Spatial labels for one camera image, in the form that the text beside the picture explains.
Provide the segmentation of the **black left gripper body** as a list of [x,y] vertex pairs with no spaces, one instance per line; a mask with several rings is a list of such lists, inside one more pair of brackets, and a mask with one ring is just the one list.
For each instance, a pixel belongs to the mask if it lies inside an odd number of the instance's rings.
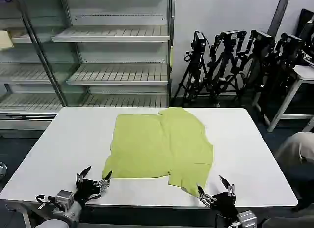
[[98,199],[102,196],[102,193],[107,189],[107,180],[78,180],[76,182],[76,189],[74,200],[79,204],[86,204],[88,201]]

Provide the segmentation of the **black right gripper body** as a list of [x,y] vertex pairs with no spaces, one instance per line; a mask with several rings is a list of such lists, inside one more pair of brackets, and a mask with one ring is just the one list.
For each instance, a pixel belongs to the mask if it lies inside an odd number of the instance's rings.
[[216,199],[210,208],[218,211],[220,215],[225,218],[236,218],[238,215],[238,210],[235,207],[236,195],[228,192],[222,192],[212,196]]

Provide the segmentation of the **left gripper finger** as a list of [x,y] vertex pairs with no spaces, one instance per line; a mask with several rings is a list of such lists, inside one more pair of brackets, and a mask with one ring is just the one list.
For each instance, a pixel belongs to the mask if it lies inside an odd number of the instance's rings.
[[89,171],[91,170],[91,166],[85,168],[81,173],[77,173],[76,174],[76,183],[83,183],[86,181],[86,176],[89,173]]
[[99,188],[100,190],[106,190],[110,186],[112,171],[110,171],[105,178],[94,183],[94,186]]

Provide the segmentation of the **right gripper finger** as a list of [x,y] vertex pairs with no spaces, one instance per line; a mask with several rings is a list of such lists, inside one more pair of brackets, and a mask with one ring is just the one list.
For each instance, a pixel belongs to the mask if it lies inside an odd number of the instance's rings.
[[228,182],[228,180],[223,178],[221,175],[219,175],[219,178],[220,178],[222,184],[224,185],[224,187],[227,189],[228,196],[235,196],[235,185],[234,184],[230,184]]
[[200,202],[202,202],[203,204],[214,204],[217,201],[216,198],[205,193],[205,191],[200,185],[198,185],[197,187],[198,187]]

